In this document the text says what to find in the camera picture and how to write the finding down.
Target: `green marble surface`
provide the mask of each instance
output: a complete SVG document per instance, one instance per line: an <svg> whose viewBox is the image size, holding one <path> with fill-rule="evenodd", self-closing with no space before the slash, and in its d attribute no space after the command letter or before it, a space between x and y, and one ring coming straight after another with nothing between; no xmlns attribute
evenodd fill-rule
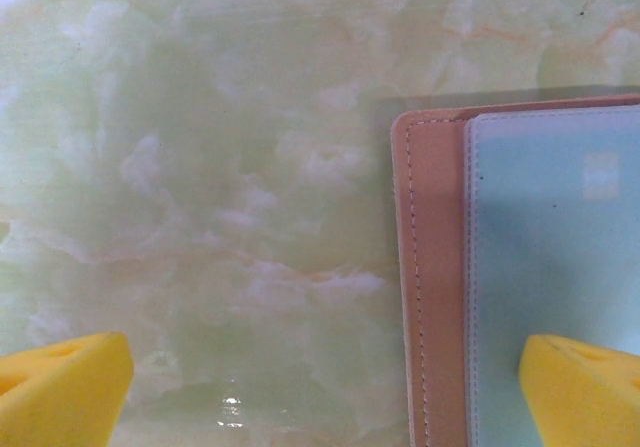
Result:
<svg viewBox="0 0 640 447"><path fill-rule="evenodd" d="M391 121L640 83L639 13L0 0L0 352L124 331L115 447L408 445Z"/></svg>

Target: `light blue card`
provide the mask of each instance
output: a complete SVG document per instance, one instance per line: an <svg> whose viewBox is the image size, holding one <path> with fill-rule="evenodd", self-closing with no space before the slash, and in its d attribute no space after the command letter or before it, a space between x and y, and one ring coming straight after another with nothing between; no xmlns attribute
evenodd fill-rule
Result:
<svg viewBox="0 0 640 447"><path fill-rule="evenodd" d="M530 334L640 354L640 108L485 114L467 147L471 445L541 447Z"/></svg>

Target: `wallet stitching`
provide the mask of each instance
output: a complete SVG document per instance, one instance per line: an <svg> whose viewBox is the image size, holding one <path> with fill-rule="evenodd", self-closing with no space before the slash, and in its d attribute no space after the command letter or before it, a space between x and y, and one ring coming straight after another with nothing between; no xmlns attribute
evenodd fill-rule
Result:
<svg viewBox="0 0 640 447"><path fill-rule="evenodd" d="M473 211L473 214L467 215L467 231L469 233L473 232L474 241L469 242L467 254L467 285L471 284L472 297L471 302L467 304L467 309L469 309L467 311L467 332L470 331L473 325L473 338L471 340L471 346L466 346L465 348L470 348L468 355L471 357L472 365L472 372L467 374L470 375L472 379L471 385L469 385L468 388L473 391L473 426L469 428L469 432L471 432L471 439L469 439L469 441L472 445L477 445L480 414L478 413L478 277L476 275L478 268L478 249L475 241L475 239L478 238L478 203L475 200L478 195L478 186L477 183L473 183L471 174L473 173L475 175L478 170L478 137L475 135L475 132L471 135L471 141L468 143L467 149L467 165L469 169L473 170L467 173L467 192L470 196L468 208L470 211Z"/></svg>
<svg viewBox="0 0 640 447"><path fill-rule="evenodd" d="M429 418L427 415L427 375L425 365L425 352L424 352L424 330L422 325L422 289L420 284L420 269L418 267L418 237L416 234L416 212L413 198L413 173L411 170L411 127L413 125L407 125L405 137L406 137L406 149L407 149L407 167L409 175L409 204L411 212L411 236L413 238L413 262L415 264L415 278L416 278L416 300L418 303L418 336L420 338L420 373L422 380L422 412L424 413L424 435L425 445L429 447Z"/></svg>
<svg viewBox="0 0 640 447"><path fill-rule="evenodd" d="M442 124L447 122L466 122L468 120L473 119L470 117L468 119L429 119L429 120L419 120L418 122L414 122L413 124L409 124L407 126L407 130L411 127L415 127L416 125L424 125L424 124Z"/></svg>

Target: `marble countertop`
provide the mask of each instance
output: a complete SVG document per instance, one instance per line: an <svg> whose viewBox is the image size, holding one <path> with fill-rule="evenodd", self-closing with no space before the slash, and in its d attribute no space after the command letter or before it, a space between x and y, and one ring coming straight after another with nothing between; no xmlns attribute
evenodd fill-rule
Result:
<svg viewBox="0 0 640 447"><path fill-rule="evenodd" d="M115 447L408 445L392 120L640 83L638 0L0 0L0 29L0 352L125 332Z"/></svg>

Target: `tan leather wallet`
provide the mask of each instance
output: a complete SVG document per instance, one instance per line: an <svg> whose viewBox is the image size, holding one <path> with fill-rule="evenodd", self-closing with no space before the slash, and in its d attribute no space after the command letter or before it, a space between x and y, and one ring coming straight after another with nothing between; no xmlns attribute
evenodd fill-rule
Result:
<svg viewBox="0 0 640 447"><path fill-rule="evenodd" d="M487 112L640 104L640 95L403 114L392 148L411 445L466 447L464 125Z"/></svg>

